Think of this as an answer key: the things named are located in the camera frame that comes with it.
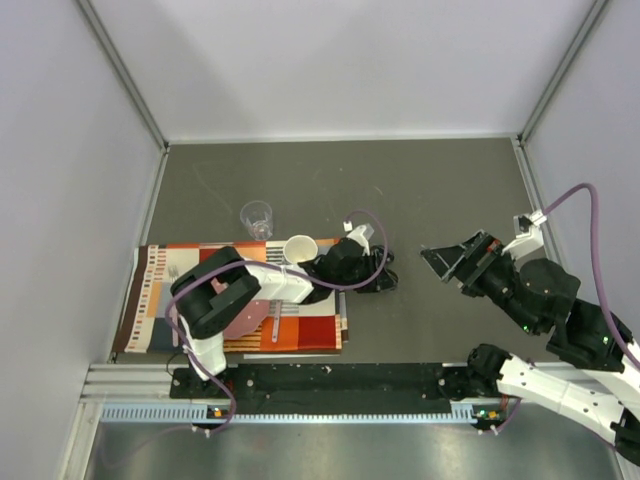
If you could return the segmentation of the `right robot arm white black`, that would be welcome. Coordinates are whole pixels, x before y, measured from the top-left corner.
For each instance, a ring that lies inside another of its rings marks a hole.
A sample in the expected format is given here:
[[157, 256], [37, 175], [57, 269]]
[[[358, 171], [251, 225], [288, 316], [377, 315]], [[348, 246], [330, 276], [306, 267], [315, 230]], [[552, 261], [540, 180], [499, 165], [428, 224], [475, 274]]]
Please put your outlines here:
[[486, 297], [528, 335], [546, 334], [548, 352], [603, 386], [580, 387], [545, 373], [491, 344], [467, 359], [460, 394], [504, 394], [534, 402], [582, 425], [633, 464], [639, 462], [639, 345], [617, 317], [578, 298], [580, 280], [557, 263], [537, 258], [516, 264], [514, 244], [480, 230], [461, 244], [424, 248], [420, 255], [443, 282], [462, 294]]

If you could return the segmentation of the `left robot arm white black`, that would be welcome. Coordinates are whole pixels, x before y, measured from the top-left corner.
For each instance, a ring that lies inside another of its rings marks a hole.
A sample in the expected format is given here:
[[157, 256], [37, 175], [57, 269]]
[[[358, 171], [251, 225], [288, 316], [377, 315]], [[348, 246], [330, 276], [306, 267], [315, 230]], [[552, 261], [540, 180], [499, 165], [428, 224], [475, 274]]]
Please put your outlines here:
[[381, 293], [398, 286], [394, 254], [343, 237], [324, 253], [280, 266], [243, 258], [225, 246], [174, 280], [174, 308], [185, 334], [192, 384], [205, 396], [226, 387], [223, 332], [254, 301], [313, 305], [338, 290]]

